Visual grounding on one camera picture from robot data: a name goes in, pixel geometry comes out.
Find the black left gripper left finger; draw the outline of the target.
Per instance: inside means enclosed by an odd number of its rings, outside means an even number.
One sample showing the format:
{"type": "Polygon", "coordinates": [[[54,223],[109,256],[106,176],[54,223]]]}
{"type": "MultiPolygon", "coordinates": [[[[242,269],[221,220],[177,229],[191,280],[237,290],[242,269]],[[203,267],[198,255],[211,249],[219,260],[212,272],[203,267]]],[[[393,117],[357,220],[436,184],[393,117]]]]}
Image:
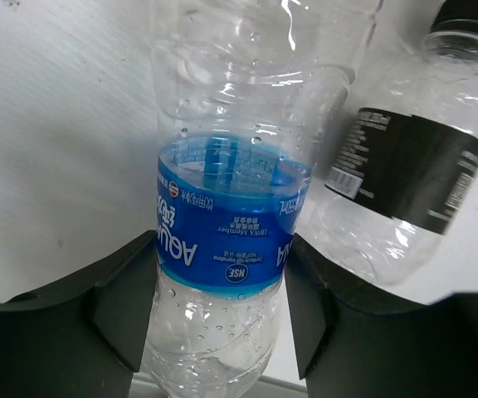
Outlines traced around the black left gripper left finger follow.
{"type": "Polygon", "coordinates": [[[0,303],[0,397],[126,397],[157,279],[156,234],[0,303]]]}

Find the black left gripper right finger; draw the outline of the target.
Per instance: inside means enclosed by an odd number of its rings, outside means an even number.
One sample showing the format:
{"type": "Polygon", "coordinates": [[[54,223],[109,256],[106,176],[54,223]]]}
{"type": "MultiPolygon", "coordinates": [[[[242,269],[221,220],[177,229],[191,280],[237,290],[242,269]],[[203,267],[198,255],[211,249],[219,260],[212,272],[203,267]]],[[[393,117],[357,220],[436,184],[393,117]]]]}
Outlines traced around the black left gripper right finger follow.
{"type": "Polygon", "coordinates": [[[285,285],[311,397],[478,397],[478,293],[425,305],[293,239],[285,285]]]}

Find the blue label clear bottle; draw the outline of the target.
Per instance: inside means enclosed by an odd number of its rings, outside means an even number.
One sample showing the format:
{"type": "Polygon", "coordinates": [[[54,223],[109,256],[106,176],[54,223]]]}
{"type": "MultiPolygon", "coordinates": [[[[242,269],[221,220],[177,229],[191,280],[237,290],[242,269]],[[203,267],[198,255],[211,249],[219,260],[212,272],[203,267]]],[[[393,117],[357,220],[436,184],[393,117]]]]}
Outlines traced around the blue label clear bottle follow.
{"type": "Polygon", "coordinates": [[[144,369],[168,396],[238,397],[266,369],[327,119],[381,7],[153,2],[158,278],[144,369]]]}

